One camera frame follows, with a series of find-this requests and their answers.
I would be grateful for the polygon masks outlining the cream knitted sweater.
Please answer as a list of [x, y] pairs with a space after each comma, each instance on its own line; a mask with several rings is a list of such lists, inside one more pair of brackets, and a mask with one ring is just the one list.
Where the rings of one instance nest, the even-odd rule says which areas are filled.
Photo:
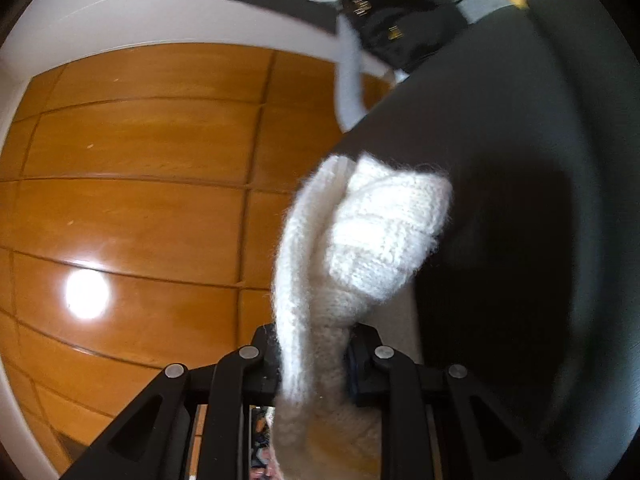
[[332, 155], [297, 193], [274, 262], [281, 381], [271, 446], [285, 479], [373, 479], [381, 415], [347, 394], [350, 332], [435, 251], [450, 181]]

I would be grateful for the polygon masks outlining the wooden wardrobe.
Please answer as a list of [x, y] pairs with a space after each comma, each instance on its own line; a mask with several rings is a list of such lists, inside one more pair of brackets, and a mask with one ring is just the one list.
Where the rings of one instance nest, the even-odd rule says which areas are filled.
[[1, 362], [62, 474], [165, 365], [270, 319], [300, 180], [340, 140], [334, 66], [228, 44], [33, 76], [1, 151]]

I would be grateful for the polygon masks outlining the black handbag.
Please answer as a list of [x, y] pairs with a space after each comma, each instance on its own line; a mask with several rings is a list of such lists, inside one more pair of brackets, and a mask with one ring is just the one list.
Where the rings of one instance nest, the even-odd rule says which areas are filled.
[[469, 26], [452, 0], [341, 0], [363, 50], [411, 73]]

